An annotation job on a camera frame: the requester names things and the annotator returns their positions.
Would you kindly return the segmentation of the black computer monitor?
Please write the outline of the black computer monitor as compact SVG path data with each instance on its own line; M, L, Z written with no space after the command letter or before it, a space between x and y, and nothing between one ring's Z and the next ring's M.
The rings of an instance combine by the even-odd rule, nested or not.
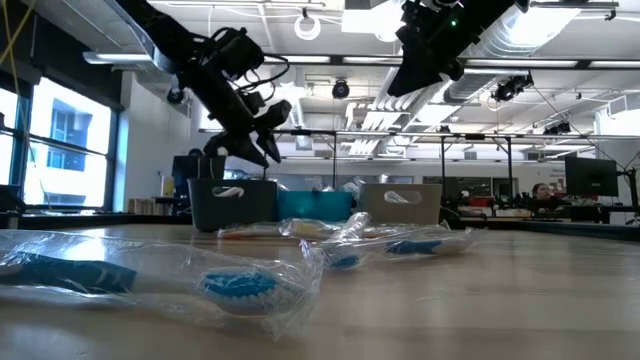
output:
M566 192L577 196L619 195L617 164L612 160L566 157Z

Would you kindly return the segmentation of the black desk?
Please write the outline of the black desk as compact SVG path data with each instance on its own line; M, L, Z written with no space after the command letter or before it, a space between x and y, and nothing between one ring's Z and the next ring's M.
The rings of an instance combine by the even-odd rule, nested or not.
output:
M625 205L562 205L560 213L572 222L609 224L613 213L631 213L640 216L640 207Z

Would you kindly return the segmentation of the teal plastic bin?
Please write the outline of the teal plastic bin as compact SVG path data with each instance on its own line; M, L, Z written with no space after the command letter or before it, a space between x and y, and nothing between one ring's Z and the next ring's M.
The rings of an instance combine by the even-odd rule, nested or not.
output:
M282 191L278 194L278 216L281 220L341 222L351 216L352 200L348 192Z

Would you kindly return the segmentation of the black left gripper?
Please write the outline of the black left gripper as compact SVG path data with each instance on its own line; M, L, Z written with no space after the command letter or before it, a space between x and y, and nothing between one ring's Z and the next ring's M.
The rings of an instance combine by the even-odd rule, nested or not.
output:
M190 57L187 61L185 82L222 127L208 140L203 152L209 157L237 157L267 168L268 161L250 137L254 114L229 83L229 75L236 74L234 63L223 57ZM281 155L273 132L287 121L291 108L287 100L281 100L256 118L256 144L277 163L281 162Z

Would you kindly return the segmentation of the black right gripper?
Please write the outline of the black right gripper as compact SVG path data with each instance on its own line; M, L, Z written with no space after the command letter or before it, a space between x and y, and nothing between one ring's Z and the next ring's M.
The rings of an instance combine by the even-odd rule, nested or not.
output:
M499 0L406 0L397 30L403 60L387 94L401 97L464 75L457 57L500 17Z

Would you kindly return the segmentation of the person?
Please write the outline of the person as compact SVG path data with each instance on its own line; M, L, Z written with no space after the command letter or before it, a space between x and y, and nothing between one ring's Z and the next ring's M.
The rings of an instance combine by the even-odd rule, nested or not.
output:
M530 210L533 213L554 212L563 209L564 201L556 197L549 186L537 183L532 188Z

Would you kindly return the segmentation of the white ceiling light fixture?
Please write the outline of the white ceiling light fixture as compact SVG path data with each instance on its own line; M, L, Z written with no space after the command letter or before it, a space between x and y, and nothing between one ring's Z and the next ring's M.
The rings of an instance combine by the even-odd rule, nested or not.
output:
M344 0L341 31L344 33L374 35L385 43L397 40L396 31L401 21L402 5L406 0Z

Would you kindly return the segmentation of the dark grey plastic bin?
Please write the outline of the dark grey plastic bin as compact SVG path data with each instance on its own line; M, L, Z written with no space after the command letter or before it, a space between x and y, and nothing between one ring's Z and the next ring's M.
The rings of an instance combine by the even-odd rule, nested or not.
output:
M192 220L201 232L277 220L277 185L265 180L188 180Z

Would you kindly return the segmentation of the black wall screen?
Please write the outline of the black wall screen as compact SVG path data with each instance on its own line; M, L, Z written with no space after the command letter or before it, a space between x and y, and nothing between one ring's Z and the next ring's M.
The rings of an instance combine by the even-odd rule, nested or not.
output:
M175 188L186 188L187 180L222 179L225 170L225 156L175 156L171 176Z

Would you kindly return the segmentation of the light grey plastic bin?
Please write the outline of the light grey plastic bin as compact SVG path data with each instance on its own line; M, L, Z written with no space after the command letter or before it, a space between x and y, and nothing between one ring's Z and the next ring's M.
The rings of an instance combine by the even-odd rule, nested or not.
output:
M435 225L441 195L440 184L364 184L358 209L374 223Z

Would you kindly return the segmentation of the blue toothbrush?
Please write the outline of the blue toothbrush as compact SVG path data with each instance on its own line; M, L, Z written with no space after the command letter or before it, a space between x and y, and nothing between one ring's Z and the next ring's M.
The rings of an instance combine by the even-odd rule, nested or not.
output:
M366 212L353 214L328 239L317 244L301 240L303 264L312 274L324 270L348 270L359 266L364 255L360 246L364 244L364 231L371 216Z
M308 191L312 192L334 192L333 186L324 182L321 177L306 177L304 184Z
M486 231L482 229L451 230L428 226L379 237L373 243L389 256L449 256L466 251L485 235Z
M186 244L0 230L0 296L128 305L195 325L255 323L273 338L297 328L317 299L319 251L298 261L225 255Z

